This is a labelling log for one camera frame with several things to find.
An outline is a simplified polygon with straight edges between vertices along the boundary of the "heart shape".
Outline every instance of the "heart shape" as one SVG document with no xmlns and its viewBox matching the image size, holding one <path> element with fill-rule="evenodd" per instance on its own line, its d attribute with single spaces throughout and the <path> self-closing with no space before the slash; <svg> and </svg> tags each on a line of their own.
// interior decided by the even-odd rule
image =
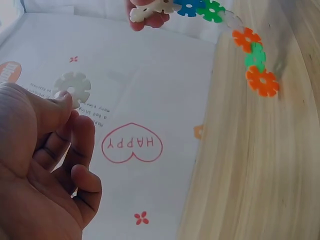
<svg viewBox="0 0 320 240">
<path fill-rule="evenodd" d="M 161 156 L 163 148 L 157 134 L 133 122 L 109 132 L 101 144 L 104 157 L 114 164 L 123 164 L 132 158 L 152 163 Z"/>
</svg>

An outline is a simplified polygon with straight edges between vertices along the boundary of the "interlocking plastic pieces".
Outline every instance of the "interlocking plastic pieces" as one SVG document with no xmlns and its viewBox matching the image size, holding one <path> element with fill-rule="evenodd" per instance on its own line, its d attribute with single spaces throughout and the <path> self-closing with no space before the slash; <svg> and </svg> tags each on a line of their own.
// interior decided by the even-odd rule
<svg viewBox="0 0 320 240">
<path fill-rule="evenodd" d="M 90 97 L 89 90 L 91 90 L 91 83 L 86 75 L 79 72 L 68 72 L 55 81 L 52 94 L 68 91 L 72 96 L 72 109 L 77 109 L 80 103 L 85 103 Z"/>
</svg>

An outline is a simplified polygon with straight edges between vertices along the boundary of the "hand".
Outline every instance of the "hand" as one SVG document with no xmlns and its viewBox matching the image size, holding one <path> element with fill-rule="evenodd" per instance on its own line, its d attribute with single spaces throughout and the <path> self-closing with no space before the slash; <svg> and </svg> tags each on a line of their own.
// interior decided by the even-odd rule
<svg viewBox="0 0 320 240">
<path fill-rule="evenodd" d="M 131 9 L 135 8 L 135 6 L 144 6 L 152 3 L 154 0 L 125 0 L 126 1 L 126 10 L 129 17 Z M 150 17 L 145 19 L 143 22 L 132 22 L 130 21 L 130 25 L 133 30 L 141 31 L 145 26 L 150 26 L 152 28 L 160 28 L 162 25 L 169 21 L 169 14 L 154 12 Z"/>
<path fill-rule="evenodd" d="M 93 122 L 66 91 L 48 100 L 13 83 L 0 84 L 0 109 L 0 239 L 80 240 L 102 196 Z"/>
</svg>

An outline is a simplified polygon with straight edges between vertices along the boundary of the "wooden surface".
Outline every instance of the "wooden surface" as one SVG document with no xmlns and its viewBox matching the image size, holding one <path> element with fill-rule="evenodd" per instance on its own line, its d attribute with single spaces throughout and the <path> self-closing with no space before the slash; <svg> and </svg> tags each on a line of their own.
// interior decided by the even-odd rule
<svg viewBox="0 0 320 240">
<path fill-rule="evenodd" d="M 280 93 L 245 80 L 244 53 L 219 40 L 180 240 L 320 240 L 320 0 L 235 0 Z"/>
</svg>

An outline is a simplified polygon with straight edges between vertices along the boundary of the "fingernail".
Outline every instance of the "fingernail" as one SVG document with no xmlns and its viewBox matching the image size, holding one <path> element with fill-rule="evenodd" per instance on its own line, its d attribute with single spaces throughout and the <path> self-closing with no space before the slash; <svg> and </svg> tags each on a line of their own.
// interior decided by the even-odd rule
<svg viewBox="0 0 320 240">
<path fill-rule="evenodd" d="M 67 91 L 58 91 L 58 92 L 54 95 L 54 99 L 63 99 L 67 94 L 68 94 Z"/>
</svg>

